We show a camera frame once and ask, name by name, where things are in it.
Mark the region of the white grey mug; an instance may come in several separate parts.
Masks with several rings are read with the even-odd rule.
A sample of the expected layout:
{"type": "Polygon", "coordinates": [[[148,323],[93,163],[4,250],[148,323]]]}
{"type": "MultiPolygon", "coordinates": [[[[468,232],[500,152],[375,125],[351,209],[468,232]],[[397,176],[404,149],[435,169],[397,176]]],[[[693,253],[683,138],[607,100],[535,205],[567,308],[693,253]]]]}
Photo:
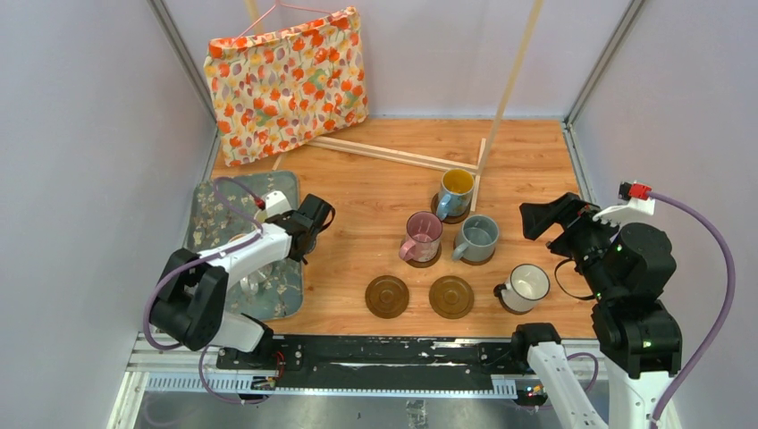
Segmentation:
{"type": "Polygon", "coordinates": [[[509,312],[523,315],[530,312],[550,291],[547,273],[537,265],[516,266],[504,283],[493,289],[493,295],[509,312]]]}

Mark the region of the blue mug yellow inside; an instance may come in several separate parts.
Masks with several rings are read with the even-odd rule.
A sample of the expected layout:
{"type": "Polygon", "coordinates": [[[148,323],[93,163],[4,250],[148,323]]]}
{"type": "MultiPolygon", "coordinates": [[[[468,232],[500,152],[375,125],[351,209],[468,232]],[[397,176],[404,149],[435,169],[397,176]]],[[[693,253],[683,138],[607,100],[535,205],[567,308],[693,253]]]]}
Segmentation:
{"type": "Polygon", "coordinates": [[[458,216],[471,204],[475,185],[474,176],[463,169],[451,169],[444,173],[436,216],[442,221],[446,216],[458,216]]]}

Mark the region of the pink mug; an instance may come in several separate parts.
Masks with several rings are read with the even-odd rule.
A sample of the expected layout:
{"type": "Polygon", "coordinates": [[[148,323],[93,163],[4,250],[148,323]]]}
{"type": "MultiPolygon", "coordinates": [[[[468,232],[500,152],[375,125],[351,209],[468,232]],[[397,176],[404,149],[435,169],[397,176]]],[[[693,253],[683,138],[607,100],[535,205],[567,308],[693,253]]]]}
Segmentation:
{"type": "Polygon", "coordinates": [[[441,246],[442,233],[442,221],[435,214],[428,211],[414,213],[406,223],[399,258],[405,262],[410,259],[428,261],[441,246]]]}

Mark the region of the small dark brown coaster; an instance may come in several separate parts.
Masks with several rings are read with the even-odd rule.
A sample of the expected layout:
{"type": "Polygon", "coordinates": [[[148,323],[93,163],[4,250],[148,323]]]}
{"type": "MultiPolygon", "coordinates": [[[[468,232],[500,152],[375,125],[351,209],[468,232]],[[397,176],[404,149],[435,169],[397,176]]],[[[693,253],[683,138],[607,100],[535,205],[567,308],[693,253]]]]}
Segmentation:
{"type": "Polygon", "coordinates": [[[498,297],[498,301],[499,301],[499,303],[500,303],[501,307],[502,307],[502,308],[503,308],[503,309],[504,309],[506,312],[508,312],[508,313],[511,313],[511,314],[513,314],[513,315],[525,315],[525,314],[527,314],[527,313],[529,313],[529,312],[531,311],[531,309],[528,309],[528,310],[526,310],[526,311],[517,311],[517,310],[514,310],[513,308],[509,307],[509,306],[508,306],[508,305],[507,305],[507,304],[504,302],[504,300],[502,299],[502,297],[498,297]]]}

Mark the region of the white mug orange inside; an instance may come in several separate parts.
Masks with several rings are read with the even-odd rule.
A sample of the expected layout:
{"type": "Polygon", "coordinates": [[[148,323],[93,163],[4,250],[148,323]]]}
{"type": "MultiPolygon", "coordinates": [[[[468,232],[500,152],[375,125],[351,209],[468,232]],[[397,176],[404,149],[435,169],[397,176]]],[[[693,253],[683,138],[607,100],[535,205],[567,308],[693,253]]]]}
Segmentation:
{"type": "Polygon", "coordinates": [[[246,246],[230,256],[227,289],[239,287],[244,294],[255,296],[263,289],[262,284],[269,279],[272,270],[272,259],[261,249],[260,243],[246,246]]]}

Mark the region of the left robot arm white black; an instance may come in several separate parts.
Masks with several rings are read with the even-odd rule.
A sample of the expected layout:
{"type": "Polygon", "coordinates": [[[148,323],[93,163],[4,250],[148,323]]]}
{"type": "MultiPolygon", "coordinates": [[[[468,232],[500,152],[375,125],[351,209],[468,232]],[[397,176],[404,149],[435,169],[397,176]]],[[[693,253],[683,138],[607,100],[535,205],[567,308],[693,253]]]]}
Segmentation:
{"type": "Polygon", "coordinates": [[[227,291],[266,265],[304,262],[334,217],[332,205],[308,194],[298,208],[256,223],[238,240],[199,253],[174,251],[147,301],[144,329],[156,327],[192,351],[236,349],[249,367],[267,367],[274,357],[274,345],[266,339],[272,330],[252,316],[228,311],[227,291]]]}

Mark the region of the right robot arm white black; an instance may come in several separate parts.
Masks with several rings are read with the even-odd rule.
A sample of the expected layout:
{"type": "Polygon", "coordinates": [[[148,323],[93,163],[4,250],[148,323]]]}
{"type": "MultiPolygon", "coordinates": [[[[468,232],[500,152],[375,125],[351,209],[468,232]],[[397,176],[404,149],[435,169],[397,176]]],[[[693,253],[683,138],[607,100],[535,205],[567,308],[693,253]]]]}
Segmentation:
{"type": "Polygon", "coordinates": [[[600,208],[571,192],[519,207],[528,240],[561,227],[546,247],[574,262],[594,299],[593,330],[609,379],[608,422],[596,418],[551,324],[521,324],[512,335],[512,365],[541,379],[565,428],[649,427],[681,368],[682,333],[660,299],[677,263],[667,234],[645,222],[654,208],[652,198],[635,197],[600,208]]]}

